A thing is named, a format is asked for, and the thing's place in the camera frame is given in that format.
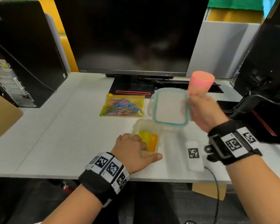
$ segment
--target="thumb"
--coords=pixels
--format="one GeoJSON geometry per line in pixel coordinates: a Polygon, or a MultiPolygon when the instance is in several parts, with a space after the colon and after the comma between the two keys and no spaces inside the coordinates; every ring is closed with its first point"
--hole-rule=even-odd
{"type": "Polygon", "coordinates": [[[143,158],[143,162],[145,166],[150,165],[151,163],[157,162],[163,158],[163,155],[160,153],[151,154],[145,158],[143,158]]]}

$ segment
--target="computer monitor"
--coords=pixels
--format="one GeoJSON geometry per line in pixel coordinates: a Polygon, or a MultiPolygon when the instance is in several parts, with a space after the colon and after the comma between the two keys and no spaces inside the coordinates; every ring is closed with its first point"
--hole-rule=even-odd
{"type": "Polygon", "coordinates": [[[186,76],[209,0],[54,0],[80,72],[186,76]]]}

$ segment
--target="hand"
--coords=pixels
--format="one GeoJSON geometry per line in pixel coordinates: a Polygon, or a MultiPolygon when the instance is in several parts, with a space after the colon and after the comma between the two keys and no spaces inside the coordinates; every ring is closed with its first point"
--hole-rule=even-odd
{"type": "Polygon", "coordinates": [[[192,120],[205,132],[228,121],[215,100],[206,95],[191,96],[188,101],[192,120]]]}
{"type": "Polygon", "coordinates": [[[136,173],[163,158],[162,154],[155,153],[145,158],[141,157],[141,150],[147,151],[147,145],[139,135],[130,139],[130,134],[120,135],[111,153],[127,168],[130,174],[136,173]]]}

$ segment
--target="black computer case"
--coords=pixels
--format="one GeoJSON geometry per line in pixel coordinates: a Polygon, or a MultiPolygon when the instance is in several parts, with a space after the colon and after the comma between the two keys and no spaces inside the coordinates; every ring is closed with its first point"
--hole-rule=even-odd
{"type": "Polygon", "coordinates": [[[19,107],[41,107],[67,71],[41,4],[0,1],[0,85],[19,107]]]}

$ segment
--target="left hand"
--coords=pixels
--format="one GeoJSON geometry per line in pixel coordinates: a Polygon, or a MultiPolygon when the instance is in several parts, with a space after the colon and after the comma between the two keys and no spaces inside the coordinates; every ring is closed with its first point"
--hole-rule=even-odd
{"type": "Polygon", "coordinates": [[[139,135],[130,139],[130,134],[120,135],[111,153],[127,168],[130,174],[136,173],[163,158],[162,154],[154,153],[145,158],[141,157],[141,150],[147,151],[147,145],[139,135]]]}

